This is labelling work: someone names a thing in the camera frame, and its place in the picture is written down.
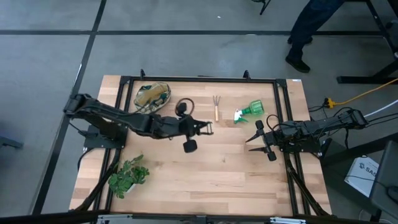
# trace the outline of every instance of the black chair leg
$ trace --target black chair leg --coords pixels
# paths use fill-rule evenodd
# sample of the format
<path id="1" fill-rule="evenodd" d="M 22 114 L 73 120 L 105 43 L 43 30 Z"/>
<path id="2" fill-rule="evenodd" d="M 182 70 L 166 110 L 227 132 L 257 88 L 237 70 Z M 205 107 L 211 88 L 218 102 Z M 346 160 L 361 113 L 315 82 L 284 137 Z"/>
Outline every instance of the black chair leg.
<path id="1" fill-rule="evenodd" d="M 20 148 L 23 146 L 23 143 L 8 139 L 8 138 L 4 138 L 4 137 L 0 137 L 0 147 L 1 146 L 11 146 L 14 148 Z"/>
<path id="2" fill-rule="evenodd" d="M 263 1 L 262 1 L 263 5 L 262 5 L 261 12 L 260 12 L 260 16 L 261 16 L 262 13 L 266 10 L 266 8 L 267 8 L 267 6 L 268 6 L 268 4 L 269 4 L 270 2 L 271 2 L 271 0 L 268 0 L 268 2 L 267 2 L 266 0 L 263 0 Z"/>

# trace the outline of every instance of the spray bottle nozzle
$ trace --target spray bottle nozzle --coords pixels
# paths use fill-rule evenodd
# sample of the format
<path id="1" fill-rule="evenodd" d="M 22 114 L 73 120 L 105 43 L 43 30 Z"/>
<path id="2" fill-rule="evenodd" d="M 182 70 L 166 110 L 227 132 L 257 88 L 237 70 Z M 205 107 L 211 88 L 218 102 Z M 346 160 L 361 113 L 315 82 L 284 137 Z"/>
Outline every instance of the spray bottle nozzle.
<path id="1" fill-rule="evenodd" d="M 240 121 L 245 121 L 248 122 L 246 119 L 242 118 L 242 115 L 244 113 L 241 110 L 236 109 L 235 114 L 234 114 L 234 123 L 238 123 Z"/>

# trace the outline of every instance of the black cable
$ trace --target black cable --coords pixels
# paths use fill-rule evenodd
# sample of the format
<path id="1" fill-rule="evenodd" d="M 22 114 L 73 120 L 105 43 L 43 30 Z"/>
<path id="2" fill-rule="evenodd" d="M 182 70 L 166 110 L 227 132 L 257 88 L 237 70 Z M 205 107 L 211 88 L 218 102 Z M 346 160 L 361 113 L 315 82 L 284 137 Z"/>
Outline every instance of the black cable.
<path id="1" fill-rule="evenodd" d="M 391 118 L 391 119 L 387 119 L 387 120 L 385 120 L 385 121 L 380 121 L 380 122 L 377 122 L 377 123 L 374 123 L 374 124 L 370 124 L 370 125 L 368 125 L 368 126 L 366 126 L 367 128 L 368 127 L 370 127 L 370 126 L 373 126 L 373 125 L 376 125 L 376 124 L 381 124 L 381 123 L 385 123 L 385 122 L 387 122 L 387 121 L 392 121 L 393 119 L 397 119 L 398 117 L 396 117 L 396 118 Z"/>
<path id="2" fill-rule="evenodd" d="M 310 108 L 308 108 L 308 110 L 310 110 L 310 109 L 314 109 L 314 108 L 319 108 L 319 107 L 321 107 L 321 106 L 313 106 L 313 107 L 310 107 Z"/>
<path id="3" fill-rule="evenodd" d="M 272 127 L 272 128 L 271 128 L 271 131 L 272 131 L 272 132 L 275 132 L 274 129 L 275 129 L 276 127 L 278 127 L 278 126 L 287 126 L 287 127 L 291 127 L 291 128 L 294 128 L 294 127 L 295 127 L 294 125 L 279 123 L 279 124 L 275 125 L 274 127 Z"/>
<path id="4" fill-rule="evenodd" d="M 349 106 L 345 106 L 343 108 L 340 108 L 340 110 L 338 110 L 333 116 L 336 116 L 340 111 L 342 111 L 343 109 L 350 109 L 353 110 L 352 108 L 350 108 Z"/>
<path id="5" fill-rule="evenodd" d="M 348 130 L 348 128 L 346 128 L 346 139 L 344 140 L 344 144 L 346 145 L 346 149 L 348 149 L 348 133 L 349 133 L 349 130 Z"/>
<path id="6" fill-rule="evenodd" d="M 336 133 L 337 133 L 338 131 L 340 131 L 341 129 L 342 129 L 342 128 L 339 128 L 339 129 L 337 129 L 335 132 L 333 132 L 333 133 L 331 133 L 331 134 L 330 134 L 330 131 L 329 131 L 328 137 L 329 137 L 329 136 L 332 136 L 332 135 L 334 135 L 334 134 L 336 134 Z"/>
<path id="7" fill-rule="evenodd" d="M 358 176 L 355 176 L 355 175 L 346 175 L 346 176 L 344 176 L 344 178 L 346 178 L 346 177 L 356 177 L 356 178 L 363 179 L 363 180 L 369 180 L 369 181 L 371 181 L 371 182 L 380 184 L 380 185 L 383 186 L 384 188 L 387 188 L 384 184 L 382 184 L 382 183 L 380 183 L 380 182 L 378 182 L 378 181 L 376 181 L 376 180 L 372 180 L 372 179 L 368 179 L 368 178 L 363 178 L 363 177 L 358 177 Z"/>
<path id="8" fill-rule="evenodd" d="M 306 123 L 304 123 L 303 127 L 308 131 L 308 133 L 310 133 L 312 139 L 315 139 L 315 137 L 313 136 L 312 132 L 310 130 L 308 130 Z"/>
<path id="9" fill-rule="evenodd" d="M 339 172 L 337 172 L 337 170 L 334 170 L 334 169 L 331 169 L 331 168 L 328 168 L 327 170 L 333 171 L 335 174 L 337 174 L 338 176 L 340 176 L 340 177 L 342 177 L 342 178 L 344 178 L 344 179 L 345 179 L 346 177 L 355 177 L 355 178 L 359 178 L 359 179 L 363 179 L 363 180 L 369 180 L 369 181 L 371 181 L 371 182 L 378 183 L 378 184 L 380 184 L 381 186 L 383 186 L 384 188 L 387 189 L 387 187 L 386 187 L 383 183 L 380 183 L 380 182 L 378 182 L 378 181 L 376 181 L 376 180 L 372 180 L 372 179 L 368 179 L 368 178 L 364 178 L 364 177 L 358 177 L 358 176 L 355 176 L 355 175 L 342 175 L 342 174 L 340 174 Z"/>
<path id="10" fill-rule="evenodd" d="M 79 169 L 80 169 L 80 163 L 81 163 L 81 160 L 83 159 L 83 157 L 87 154 L 87 153 L 89 153 L 91 150 L 93 150 L 94 148 L 88 148 L 80 157 L 79 157 L 79 161 L 77 162 L 77 171 L 79 171 Z"/>
<path id="11" fill-rule="evenodd" d="M 394 116 L 394 115 L 398 115 L 398 113 L 393 113 L 393 114 L 381 116 L 381 117 L 378 117 L 378 118 L 374 118 L 374 119 L 372 119 L 372 120 L 369 120 L 368 122 L 370 123 L 370 122 L 372 122 L 372 121 L 376 121 L 376 120 L 379 120 L 379 119 L 382 119 L 382 118 L 388 118 L 388 117 Z"/>
<path id="12" fill-rule="evenodd" d="M 328 118 L 328 115 L 325 112 L 325 107 L 322 108 L 323 114 L 325 115 L 326 118 Z"/>
<path id="13" fill-rule="evenodd" d="M 311 107 L 311 108 L 308 109 L 308 112 L 316 112 L 316 111 L 318 111 L 318 110 L 320 110 L 320 109 L 322 109 L 322 108 L 325 108 L 325 105 L 322 105 L 322 106 L 313 106 L 313 107 Z"/>
<path id="14" fill-rule="evenodd" d="M 70 121 L 69 121 L 70 126 L 72 126 L 73 128 L 75 128 L 77 130 L 77 132 L 79 132 L 79 134 L 81 134 L 82 136 L 84 136 L 85 134 L 83 133 L 82 130 L 78 129 L 75 125 L 73 125 Z"/>
<path id="15" fill-rule="evenodd" d="M 322 136 L 322 134 L 323 134 L 323 130 L 325 130 L 327 127 L 329 127 L 330 125 L 332 125 L 332 124 L 334 124 L 334 123 L 336 123 L 336 122 L 341 121 L 342 119 L 346 119 L 347 117 L 351 116 L 352 114 L 353 114 L 353 112 L 351 112 L 350 114 L 347 114 L 347 116 L 345 116 L 344 118 L 340 118 L 340 119 L 337 120 L 337 121 L 333 121 L 333 122 L 328 123 L 328 124 L 327 124 L 324 128 L 322 128 L 322 130 L 320 131 L 320 133 L 319 133 L 319 135 L 318 135 L 318 137 L 317 137 L 317 140 L 319 140 L 319 139 L 321 138 L 321 136 Z"/>
<path id="16" fill-rule="evenodd" d="M 278 117 L 278 116 L 276 116 L 276 115 L 274 115 L 274 114 L 269 115 L 269 116 L 267 117 L 267 119 L 266 119 L 266 123 L 267 123 L 267 126 L 268 126 L 268 128 L 269 128 L 270 130 L 272 130 L 272 128 L 271 128 L 271 126 L 270 126 L 269 123 L 268 123 L 268 119 L 269 119 L 271 116 L 276 117 L 276 118 L 277 118 L 277 121 L 279 121 L 279 117 Z"/>
<path id="17" fill-rule="evenodd" d="M 191 111 L 189 112 L 188 115 L 191 115 L 191 114 L 193 113 L 193 110 L 195 109 L 195 103 L 193 102 L 193 100 L 192 100 L 191 98 L 182 98 L 182 99 L 180 99 L 180 100 L 177 102 L 177 104 L 175 105 L 175 108 L 174 108 L 174 112 L 175 112 L 175 114 L 176 114 L 177 116 L 180 116 L 180 114 L 179 114 L 178 111 L 177 111 L 178 106 L 179 106 L 179 105 L 181 104 L 181 102 L 184 101 L 184 100 L 188 100 L 189 102 L 192 103 L 192 109 L 191 109 Z"/>

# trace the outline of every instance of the yellow cable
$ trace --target yellow cable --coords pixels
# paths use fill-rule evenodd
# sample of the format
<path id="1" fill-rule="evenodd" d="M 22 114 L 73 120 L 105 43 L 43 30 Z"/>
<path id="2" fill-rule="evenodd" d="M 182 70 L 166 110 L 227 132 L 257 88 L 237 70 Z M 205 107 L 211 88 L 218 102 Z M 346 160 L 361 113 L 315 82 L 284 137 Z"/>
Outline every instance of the yellow cable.
<path id="1" fill-rule="evenodd" d="M 349 103 L 349 102 L 351 102 L 353 100 L 356 100 L 356 99 L 358 99 L 358 98 L 360 98 L 360 97 L 362 97 L 364 95 L 367 95 L 368 93 L 374 92 L 376 90 L 380 90 L 381 88 L 383 88 L 383 87 L 385 87 L 387 85 L 390 85 L 391 83 L 396 82 L 396 81 L 398 81 L 398 78 L 394 79 L 393 81 L 387 82 L 386 84 L 383 84 L 383 85 L 381 85 L 381 86 L 379 86 L 377 88 L 374 88 L 372 90 L 366 91 L 366 92 L 364 92 L 364 93 L 362 93 L 362 94 L 360 94 L 358 96 L 355 96 L 354 98 L 351 98 L 351 99 L 349 99 L 347 101 L 344 101 L 344 102 L 341 102 L 341 103 L 334 102 L 334 101 L 331 100 L 331 98 L 328 98 L 328 106 L 329 106 L 329 108 L 333 108 L 335 105 L 345 105 L 345 104 L 347 104 L 347 103 Z"/>

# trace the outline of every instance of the metal bracket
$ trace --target metal bracket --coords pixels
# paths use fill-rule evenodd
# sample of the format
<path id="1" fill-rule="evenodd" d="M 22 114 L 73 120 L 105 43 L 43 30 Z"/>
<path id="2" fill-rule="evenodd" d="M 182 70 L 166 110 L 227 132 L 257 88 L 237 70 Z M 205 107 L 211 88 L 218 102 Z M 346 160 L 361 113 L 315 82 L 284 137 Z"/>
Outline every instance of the metal bracket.
<path id="1" fill-rule="evenodd" d="M 277 224 L 305 224 L 305 220 L 298 220 L 292 218 L 271 217 L 270 223 Z"/>
<path id="2" fill-rule="evenodd" d="M 93 125 L 88 126 L 88 130 L 85 132 L 85 144 L 86 148 L 105 148 L 105 149 L 123 149 L 127 138 L 127 127 L 121 127 L 123 135 L 118 136 L 117 139 L 111 140 L 102 134 L 100 130 Z"/>
<path id="3" fill-rule="evenodd" d="M 146 76 L 146 74 L 145 74 L 145 72 L 144 72 L 144 69 L 141 69 L 141 71 L 139 72 L 139 79 L 140 79 L 140 80 L 143 80 L 143 79 L 144 79 L 144 76 Z"/>
<path id="4" fill-rule="evenodd" d="M 244 73 L 243 73 L 243 78 L 245 78 L 246 81 L 249 81 L 249 80 L 251 79 L 251 78 L 250 78 L 249 71 L 247 71 L 247 70 L 244 71 Z"/>
<path id="5" fill-rule="evenodd" d="M 127 84 L 127 83 L 130 81 L 130 78 L 131 78 L 131 77 L 129 77 L 129 76 L 122 76 L 122 77 L 120 78 L 119 84 L 120 84 L 120 85 L 125 85 L 125 84 Z"/>
<path id="6" fill-rule="evenodd" d="M 275 81 L 276 81 L 276 83 L 278 83 L 278 85 L 280 85 L 282 88 L 287 88 L 286 79 L 277 78 Z"/>

